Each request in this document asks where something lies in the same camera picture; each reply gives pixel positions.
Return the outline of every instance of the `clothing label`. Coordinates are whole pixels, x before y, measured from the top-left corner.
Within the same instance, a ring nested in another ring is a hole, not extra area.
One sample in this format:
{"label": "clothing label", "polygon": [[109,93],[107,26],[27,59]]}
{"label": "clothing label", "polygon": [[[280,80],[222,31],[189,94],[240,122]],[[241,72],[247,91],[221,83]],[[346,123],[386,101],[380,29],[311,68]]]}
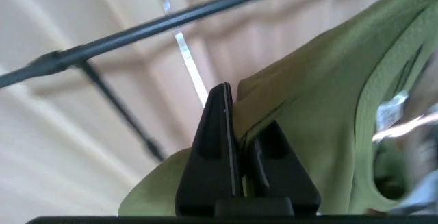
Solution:
{"label": "clothing label", "polygon": [[403,116],[403,104],[408,98],[408,93],[402,91],[391,101],[384,102],[377,108],[376,126],[377,131],[390,128]]}

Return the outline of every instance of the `garment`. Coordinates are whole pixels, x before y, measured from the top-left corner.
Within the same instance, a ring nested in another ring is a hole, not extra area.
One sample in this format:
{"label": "garment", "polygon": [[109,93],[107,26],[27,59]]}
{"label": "garment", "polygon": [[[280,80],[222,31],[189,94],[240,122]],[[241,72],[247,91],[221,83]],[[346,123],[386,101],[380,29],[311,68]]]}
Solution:
{"label": "garment", "polygon": [[[437,21],[437,0],[380,0],[242,80],[233,104],[233,128],[242,149],[276,120],[321,194],[319,212],[388,211],[399,199],[384,197],[374,183],[371,138],[376,110],[396,94],[400,83],[410,90],[437,48]],[[406,188],[401,154],[387,151],[379,154],[385,159],[377,160],[378,167],[396,167],[383,174],[399,172],[392,178]],[[165,188],[166,196],[175,194],[187,153],[172,156],[140,182],[119,214],[172,215],[173,201],[157,193]]]}

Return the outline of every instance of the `black pole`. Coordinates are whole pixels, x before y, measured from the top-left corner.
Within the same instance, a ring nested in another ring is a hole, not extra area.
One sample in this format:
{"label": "black pole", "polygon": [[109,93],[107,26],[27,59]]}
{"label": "black pole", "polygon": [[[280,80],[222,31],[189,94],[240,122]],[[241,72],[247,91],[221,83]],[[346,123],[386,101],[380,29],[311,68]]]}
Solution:
{"label": "black pole", "polygon": [[128,123],[130,128],[137,134],[137,136],[144,142],[147,149],[160,161],[164,160],[164,156],[161,151],[152,141],[152,138],[144,132],[144,129],[140,127],[140,123],[129,113],[126,106],[119,101],[119,98],[114,94],[112,90],[105,84],[99,77],[99,73],[94,69],[93,65],[89,62],[82,62],[78,64],[78,67],[87,75],[87,77],[99,88],[99,90],[109,99],[109,102],[117,109],[119,114]]}
{"label": "black pole", "polygon": [[65,51],[52,52],[40,56],[37,61],[32,62],[26,68],[30,68],[26,75],[15,77],[15,75],[0,76],[0,88],[23,81],[30,77],[58,73],[68,67],[84,62],[96,55],[117,49],[130,43],[142,40],[149,36],[164,32],[191,21],[209,16],[228,8],[241,5],[252,0],[213,0],[204,4],[196,5],[186,10],[176,12],[147,22],[131,29],[127,29],[104,38],[79,45]]}

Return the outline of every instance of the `green cloth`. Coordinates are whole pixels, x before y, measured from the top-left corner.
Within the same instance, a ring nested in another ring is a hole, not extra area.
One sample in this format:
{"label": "green cloth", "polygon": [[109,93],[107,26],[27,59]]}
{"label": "green cloth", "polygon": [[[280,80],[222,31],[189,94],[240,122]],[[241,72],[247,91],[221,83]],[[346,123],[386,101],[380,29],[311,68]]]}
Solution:
{"label": "green cloth", "polygon": [[[233,104],[242,148],[276,120],[321,194],[321,213],[395,206],[399,199],[384,196],[407,193],[403,160],[390,145],[373,150],[376,110],[400,86],[412,87],[437,48],[437,1],[380,0],[242,80]],[[119,214],[175,214],[187,153],[173,155],[143,179]]]}

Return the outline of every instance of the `beige curtain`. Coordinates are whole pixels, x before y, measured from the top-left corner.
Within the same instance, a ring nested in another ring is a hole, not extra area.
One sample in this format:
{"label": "beige curtain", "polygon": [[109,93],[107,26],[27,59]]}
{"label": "beige curtain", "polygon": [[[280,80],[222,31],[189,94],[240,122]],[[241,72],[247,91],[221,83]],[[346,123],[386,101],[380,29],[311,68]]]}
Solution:
{"label": "beige curtain", "polygon": [[[170,0],[174,10],[206,0]],[[258,0],[182,27],[207,91],[248,77],[377,0]],[[164,15],[160,0],[0,0],[0,73]],[[172,32],[93,58],[170,155],[203,106]],[[157,163],[71,69],[0,90],[0,222],[116,214]]]}

